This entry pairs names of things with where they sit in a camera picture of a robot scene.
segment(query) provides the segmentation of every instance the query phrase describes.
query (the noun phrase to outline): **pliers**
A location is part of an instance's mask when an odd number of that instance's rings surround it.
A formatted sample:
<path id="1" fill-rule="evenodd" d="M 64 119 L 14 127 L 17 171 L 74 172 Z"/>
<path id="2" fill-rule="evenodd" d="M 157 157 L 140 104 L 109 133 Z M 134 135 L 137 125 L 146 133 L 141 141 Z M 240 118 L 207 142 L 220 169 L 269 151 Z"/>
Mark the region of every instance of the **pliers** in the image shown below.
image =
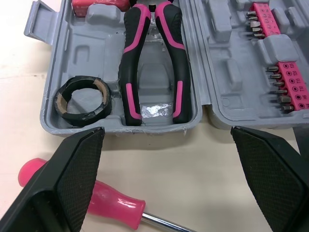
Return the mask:
<path id="1" fill-rule="evenodd" d="M 171 57 L 174 70 L 173 123 L 187 123 L 191 118 L 191 75 L 183 45 L 182 11 L 170 1 L 158 5 L 155 22 Z M 151 12 L 143 4 L 135 4 L 125 13 L 126 42 L 119 66 L 119 83 L 126 124 L 142 124 L 137 84 L 140 54 L 151 22 Z"/>

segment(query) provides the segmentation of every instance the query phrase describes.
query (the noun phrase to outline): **pink screwdriver handle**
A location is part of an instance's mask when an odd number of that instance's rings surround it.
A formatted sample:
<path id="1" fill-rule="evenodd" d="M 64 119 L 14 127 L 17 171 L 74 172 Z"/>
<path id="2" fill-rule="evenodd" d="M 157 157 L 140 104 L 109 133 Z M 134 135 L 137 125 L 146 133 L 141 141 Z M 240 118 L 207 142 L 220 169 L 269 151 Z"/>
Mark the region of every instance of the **pink screwdriver handle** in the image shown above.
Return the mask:
<path id="1" fill-rule="evenodd" d="M 19 171 L 19 185 L 24 187 L 35 172 L 46 162 L 43 159 L 28 161 Z M 97 216 L 116 219 L 137 230 L 145 206 L 145 201 L 128 197 L 112 187 L 96 181 L 87 212 Z"/>

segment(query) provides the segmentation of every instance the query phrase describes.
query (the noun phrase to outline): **gray plastic tool case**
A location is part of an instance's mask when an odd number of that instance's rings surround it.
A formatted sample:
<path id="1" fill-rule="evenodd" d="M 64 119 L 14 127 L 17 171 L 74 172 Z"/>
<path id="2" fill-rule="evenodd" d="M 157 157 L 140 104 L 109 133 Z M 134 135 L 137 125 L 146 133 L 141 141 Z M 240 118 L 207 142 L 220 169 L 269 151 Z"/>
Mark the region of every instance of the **gray plastic tool case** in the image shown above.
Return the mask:
<path id="1" fill-rule="evenodd" d="M 183 39 L 191 65 L 192 119 L 172 123 L 173 69 L 154 21 L 141 54 L 138 83 L 143 125 L 125 125 L 118 87 L 118 67 L 124 49 L 124 13 L 115 6 L 91 5 L 86 18 L 77 18 L 70 0 L 56 13 L 41 1 L 33 3 L 25 35 L 52 45 L 40 121 L 45 130 L 70 135 L 103 126 L 107 133 L 165 133 L 195 127 L 208 105 L 212 123 L 231 126 L 290 128 L 309 123 L 309 110 L 284 114 L 266 67 L 297 61 L 309 81 L 309 1 L 270 0 L 283 35 L 264 40 L 246 37 L 246 12 L 253 2 L 267 0 L 175 0 L 183 11 Z M 69 78 L 89 75 L 105 81 L 112 93 L 112 113 L 84 128 L 74 128 L 55 111 L 53 98 Z M 73 93 L 71 113 L 94 110 L 101 96 L 94 90 Z"/>

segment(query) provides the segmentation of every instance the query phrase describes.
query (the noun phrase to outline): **metal bit tip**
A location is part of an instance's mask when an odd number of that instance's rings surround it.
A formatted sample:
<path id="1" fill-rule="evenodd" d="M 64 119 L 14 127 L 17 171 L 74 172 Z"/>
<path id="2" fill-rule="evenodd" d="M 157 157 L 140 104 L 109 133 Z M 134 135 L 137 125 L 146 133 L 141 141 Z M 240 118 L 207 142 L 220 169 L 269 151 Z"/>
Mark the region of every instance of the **metal bit tip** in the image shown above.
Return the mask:
<path id="1" fill-rule="evenodd" d="M 284 93 L 288 93 L 287 90 L 277 90 L 275 91 L 276 94 L 284 94 Z"/>
<path id="2" fill-rule="evenodd" d="M 250 21 L 258 21 L 259 18 L 258 17 L 249 17 L 248 20 L 250 20 Z"/>
<path id="3" fill-rule="evenodd" d="M 261 28 L 252 28 L 253 32 L 262 32 L 263 30 Z"/>
<path id="4" fill-rule="evenodd" d="M 247 16 L 256 16 L 256 11 L 248 11 Z"/>
<path id="5" fill-rule="evenodd" d="M 257 22 L 257 21 L 251 21 L 250 22 L 250 27 L 251 28 L 257 28 L 257 27 L 260 27 L 260 26 L 261 26 L 260 22 Z"/>
<path id="6" fill-rule="evenodd" d="M 281 110 L 282 110 L 282 111 L 286 111 L 286 112 L 290 112 L 290 111 L 293 111 L 293 110 L 294 110 L 294 106 L 292 106 L 292 105 L 283 105 L 283 106 L 281 107 Z"/>
<path id="7" fill-rule="evenodd" d="M 278 98 L 278 101 L 279 101 L 279 103 L 291 103 L 291 101 L 292 101 L 292 98 L 291 97 L 289 97 L 289 96 L 280 96 L 279 98 Z"/>
<path id="8" fill-rule="evenodd" d="M 265 38 L 264 34 L 254 34 L 254 36 L 257 38 Z"/>
<path id="9" fill-rule="evenodd" d="M 270 78 L 278 80 L 278 79 L 282 78 L 282 75 L 281 74 L 273 74 L 273 75 L 270 76 Z"/>
<path id="10" fill-rule="evenodd" d="M 267 71 L 268 72 L 278 72 L 279 71 L 279 67 L 277 67 L 277 66 L 268 67 Z"/>
<path id="11" fill-rule="evenodd" d="M 284 82 L 275 82 L 274 86 L 284 86 Z"/>

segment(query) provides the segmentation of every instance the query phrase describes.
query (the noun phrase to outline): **black rubber ring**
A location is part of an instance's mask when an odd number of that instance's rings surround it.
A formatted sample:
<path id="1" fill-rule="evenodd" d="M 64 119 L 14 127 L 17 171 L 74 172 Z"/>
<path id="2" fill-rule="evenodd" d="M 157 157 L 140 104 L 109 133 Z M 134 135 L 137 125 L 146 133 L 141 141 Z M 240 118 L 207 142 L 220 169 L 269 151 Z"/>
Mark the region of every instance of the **black rubber ring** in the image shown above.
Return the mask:
<path id="1" fill-rule="evenodd" d="M 83 114 L 70 114 L 67 112 L 68 102 L 72 93 L 83 88 L 97 89 L 102 93 L 102 104 L 94 111 Z M 106 118 L 112 111 L 110 91 L 105 82 L 92 76 L 76 76 L 67 81 L 56 93 L 54 106 L 57 113 L 68 123 L 77 127 L 84 127 Z"/>

